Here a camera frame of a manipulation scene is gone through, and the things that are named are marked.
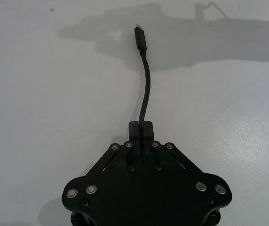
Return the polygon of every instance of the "screw head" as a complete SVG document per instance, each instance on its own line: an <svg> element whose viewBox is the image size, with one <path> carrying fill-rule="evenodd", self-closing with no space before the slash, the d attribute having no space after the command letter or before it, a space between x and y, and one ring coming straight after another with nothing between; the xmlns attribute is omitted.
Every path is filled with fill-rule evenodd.
<svg viewBox="0 0 269 226"><path fill-rule="evenodd" d="M196 183L196 188L201 192L206 191L206 185L204 183L202 183L202 182L197 182Z"/></svg>
<svg viewBox="0 0 269 226"><path fill-rule="evenodd" d="M130 171L130 172L134 172L134 169L135 169L134 166L129 166L129 167L128 167L128 171Z"/></svg>
<svg viewBox="0 0 269 226"><path fill-rule="evenodd" d="M206 202L209 204L214 204L214 199L211 196L209 196L206 198Z"/></svg>
<svg viewBox="0 0 269 226"><path fill-rule="evenodd" d="M88 194L94 194L97 191L97 187L95 185L87 186L86 192Z"/></svg>
<svg viewBox="0 0 269 226"><path fill-rule="evenodd" d="M156 142L156 141L153 141L153 142L152 142L152 146L153 146L153 147L158 147L158 146L159 146L159 143Z"/></svg>
<svg viewBox="0 0 269 226"><path fill-rule="evenodd" d="M85 199L85 200L83 200L82 202L81 202L81 207L82 208L86 208L86 207L88 207L89 206L89 201L87 200L87 199Z"/></svg>
<svg viewBox="0 0 269 226"><path fill-rule="evenodd" d="M72 188L67 192L67 197L69 199L74 198L77 195L78 191L76 188Z"/></svg>
<svg viewBox="0 0 269 226"><path fill-rule="evenodd" d="M221 185L216 185L215 186L215 190L217 191L217 193L219 194L226 194L226 190L224 187L222 187Z"/></svg>
<svg viewBox="0 0 269 226"><path fill-rule="evenodd" d="M118 145L112 145L111 148L112 148L112 150L117 150L119 148L119 146Z"/></svg>
<svg viewBox="0 0 269 226"><path fill-rule="evenodd" d="M171 143L168 143L168 144L166 144L166 148L168 148L168 149L172 149L174 146L173 146L173 144L171 144Z"/></svg>
<svg viewBox="0 0 269 226"><path fill-rule="evenodd" d="M132 143L130 143L130 142L127 142L127 143L125 144L125 146L126 146L126 147L132 147L132 146L133 146L133 144L132 144Z"/></svg>
<svg viewBox="0 0 269 226"><path fill-rule="evenodd" d="M156 171L161 171L162 170L162 167L161 166L155 166L155 170Z"/></svg>

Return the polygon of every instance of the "white table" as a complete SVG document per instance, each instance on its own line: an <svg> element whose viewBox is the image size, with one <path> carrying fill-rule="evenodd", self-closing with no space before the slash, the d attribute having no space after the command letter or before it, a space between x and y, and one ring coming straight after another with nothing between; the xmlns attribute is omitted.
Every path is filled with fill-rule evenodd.
<svg viewBox="0 0 269 226"><path fill-rule="evenodd" d="M64 186L146 120L233 201L221 226L269 226L269 1L0 0L0 226L69 226Z"/></svg>

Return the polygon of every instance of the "black cable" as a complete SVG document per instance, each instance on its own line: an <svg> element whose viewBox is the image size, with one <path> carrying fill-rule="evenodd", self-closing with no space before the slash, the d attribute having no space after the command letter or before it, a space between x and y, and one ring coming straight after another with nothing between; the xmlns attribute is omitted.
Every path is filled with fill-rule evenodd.
<svg viewBox="0 0 269 226"><path fill-rule="evenodd" d="M139 115L139 128L141 131L145 114L146 114L146 110L147 110L149 95L150 95L150 71L149 71L149 66L148 66L148 62L146 58L147 46L146 46L144 30L139 25L136 25L136 28L134 29L134 33L135 33L136 46L138 50L140 51L140 55L142 57L144 70L145 70L145 80L146 80L145 93L144 93L144 98L143 98L140 115Z"/></svg>

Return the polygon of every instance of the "bolt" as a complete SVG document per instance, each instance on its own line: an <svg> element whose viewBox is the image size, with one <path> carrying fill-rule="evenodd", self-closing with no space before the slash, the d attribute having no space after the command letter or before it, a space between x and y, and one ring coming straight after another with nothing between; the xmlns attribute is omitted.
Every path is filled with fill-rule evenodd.
<svg viewBox="0 0 269 226"><path fill-rule="evenodd" d="M202 182L197 182L196 183L196 188L201 192L206 191L206 185L204 183L202 183Z"/></svg>
<svg viewBox="0 0 269 226"><path fill-rule="evenodd" d="M112 150L117 150L119 148L119 146L118 145L113 145L113 146L111 146L111 148L112 148Z"/></svg>
<svg viewBox="0 0 269 226"><path fill-rule="evenodd" d="M211 196L209 196L206 198L206 202L209 204L214 204L214 199Z"/></svg>
<svg viewBox="0 0 269 226"><path fill-rule="evenodd" d="M81 202L81 207L82 207L82 208L86 208L86 207L88 207L88 205L89 205L89 201L88 201L87 199L85 199L85 200L83 200L83 201Z"/></svg>
<svg viewBox="0 0 269 226"><path fill-rule="evenodd" d="M67 197L68 198L74 198L77 195L78 191L76 188L72 188L67 192Z"/></svg>
<svg viewBox="0 0 269 226"><path fill-rule="evenodd" d="M126 146L126 147L132 147L132 146L133 146L133 144L132 144L132 143L130 143L130 142L127 142L127 143L125 144L125 146Z"/></svg>
<svg viewBox="0 0 269 226"><path fill-rule="evenodd" d="M95 185L87 186L86 192L88 194L94 194L97 191L97 187Z"/></svg>
<svg viewBox="0 0 269 226"><path fill-rule="evenodd" d="M215 190L219 193L219 194L226 194L226 190L224 187L222 187L221 185L216 185L215 186Z"/></svg>
<svg viewBox="0 0 269 226"><path fill-rule="evenodd" d="M158 146L159 146L159 143L156 142L156 141L154 141L154 142L152 142L152 146L153 146L153 147L158 147Z"/></svg>
<svg viewBox="0 0 269 226"><path fill-rule="evenodd" d="M171 144L171 143L168 143L168 144L166 144L166 148L168 148L168 149L172 149L174 146L173 146L173 144Z"/></svg>
<svg viewBox="0 0 269 226"><path fill-rule="evenodd" d="M129 166L129 167L128 167L128 170L129 170L130 172L134 172L134 169L135 169L135 168L134 168L133 166Z"/></svg>
<svg viewBox="0 0 269 226"><path fill-rule="evenodd" d="M161 171L162 170L162 167L161 166L155 166L155 170L156 171Z"/></svg>

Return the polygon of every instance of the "black screw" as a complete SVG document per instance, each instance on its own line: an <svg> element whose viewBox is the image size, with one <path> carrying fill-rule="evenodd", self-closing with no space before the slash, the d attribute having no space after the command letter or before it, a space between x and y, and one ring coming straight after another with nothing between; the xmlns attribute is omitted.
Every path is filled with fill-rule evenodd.
<svg viewBox="0 0 269 226"><path fill-rule="evenodd" d="M134 169L135 169L135 168L134 168L133 166L129 166L129 167L128 167L128 170L129 170L130 172L134 172Z"/></svg>
<svg viewBox="0 0 269 226"><path fill-rule="evenodd" d="M83 201L81 202L81 207L82 207L82 208L86 208L86 207L88 207L88 205L89 205L89 201L88 201L87 199L85 199L85 200L83 200Z"/></svg>
<svg viewBox="0 0 269 226"><path fill-rule="evenodd" d="M206 198L206 202L209 204L214 204L214 199L211 196L209 196Z"/></svg>
<svg viewBox="0 0 269 226"><path fill-rule="evenodd" d="M162 170L162 167L161 167L161 166L156 166L156 167L155 167L155 170L156 170L156 171L161 171L161 170Z"/></svg>

